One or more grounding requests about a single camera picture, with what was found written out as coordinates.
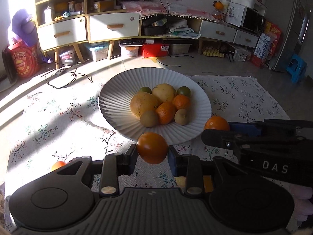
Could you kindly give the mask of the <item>right hand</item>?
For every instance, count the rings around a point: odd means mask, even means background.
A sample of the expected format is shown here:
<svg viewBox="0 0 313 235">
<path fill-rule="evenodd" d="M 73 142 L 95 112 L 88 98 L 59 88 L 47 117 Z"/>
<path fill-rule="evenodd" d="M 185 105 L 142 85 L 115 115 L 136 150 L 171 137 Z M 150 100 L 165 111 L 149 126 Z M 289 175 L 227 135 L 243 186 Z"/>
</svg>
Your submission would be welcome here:
<svg viewBox="0 0 313 235">
<path fill-rule="evenodd" d="M 290 190 L 294 199 L 293 216 L 297 221 L 304 222 L 312 215 L 312 188 L 291 184 Z"/>
</svg>

